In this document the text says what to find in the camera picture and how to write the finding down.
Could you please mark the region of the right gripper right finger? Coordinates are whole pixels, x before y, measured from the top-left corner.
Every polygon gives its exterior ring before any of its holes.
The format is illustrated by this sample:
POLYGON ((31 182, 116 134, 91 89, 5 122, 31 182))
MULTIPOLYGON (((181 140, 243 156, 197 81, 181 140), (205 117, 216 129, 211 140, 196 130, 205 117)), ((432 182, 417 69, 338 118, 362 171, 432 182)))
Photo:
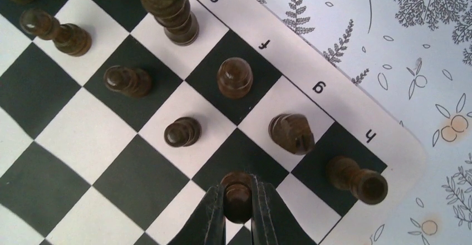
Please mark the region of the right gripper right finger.
POLYGON ((297 222, 275 187, 251 176, 252 244, 316 245, 297 222))

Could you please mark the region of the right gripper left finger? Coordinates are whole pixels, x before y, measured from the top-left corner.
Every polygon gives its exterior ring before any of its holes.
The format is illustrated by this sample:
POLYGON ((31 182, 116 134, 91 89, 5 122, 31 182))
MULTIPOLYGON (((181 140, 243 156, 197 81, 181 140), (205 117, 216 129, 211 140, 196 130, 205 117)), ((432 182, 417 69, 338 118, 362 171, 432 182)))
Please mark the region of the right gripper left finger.
POLYGON ((223 208, 224 188, 212 186, 168 245, 226 244, 223 208))

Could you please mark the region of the dark chess rook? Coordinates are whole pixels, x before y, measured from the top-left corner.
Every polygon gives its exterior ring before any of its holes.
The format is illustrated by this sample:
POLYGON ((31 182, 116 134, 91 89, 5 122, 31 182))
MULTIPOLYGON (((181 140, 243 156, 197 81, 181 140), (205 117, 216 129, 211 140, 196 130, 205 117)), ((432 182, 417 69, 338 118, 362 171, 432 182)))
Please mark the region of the dark chess rook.
POLYGON ((335 188, 349 191, 365 204, 379 204, 387 196, 387 180, 377 171, 360 168, 351 158, 332 158, 326 166, 326 175, 335 188))

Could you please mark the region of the dark chess piece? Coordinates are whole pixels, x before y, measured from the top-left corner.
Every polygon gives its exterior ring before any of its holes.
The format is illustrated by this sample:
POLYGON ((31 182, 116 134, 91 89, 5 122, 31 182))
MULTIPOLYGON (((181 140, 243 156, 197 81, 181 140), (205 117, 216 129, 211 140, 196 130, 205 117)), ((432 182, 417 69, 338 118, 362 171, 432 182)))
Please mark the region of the dark chess piece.
POLYGON ((249 63, 240 57, 226 59, 217 72, 219 91, 230 99, 241 99, 251 89, 253 73, 249 63))
POLYGON ((189 0, 141 0, 141 3, 174 44, 187 46, 197 38, 199 23, 189 0))
POLYGON ((304 155, 315 147, 309 122, 303 114, 279 114, 268 125, 268 133, 274 143, 284 150, 304 155))

